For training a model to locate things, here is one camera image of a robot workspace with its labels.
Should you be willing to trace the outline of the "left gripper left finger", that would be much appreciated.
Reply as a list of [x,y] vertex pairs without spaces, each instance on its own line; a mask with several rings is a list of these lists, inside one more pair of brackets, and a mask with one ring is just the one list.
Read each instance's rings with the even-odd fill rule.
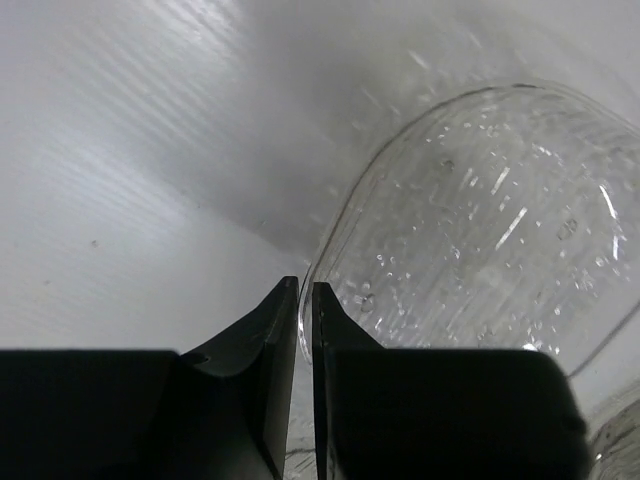
[[279,479],[298,281],[186,353],[1,353],[5,479]]

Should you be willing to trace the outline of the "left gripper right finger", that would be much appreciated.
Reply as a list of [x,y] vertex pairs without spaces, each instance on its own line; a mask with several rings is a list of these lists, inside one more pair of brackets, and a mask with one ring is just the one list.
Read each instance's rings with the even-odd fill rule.
[[322,479],[584,479],[587,426],[550,357],[527,350],[386,348],[312,292]]

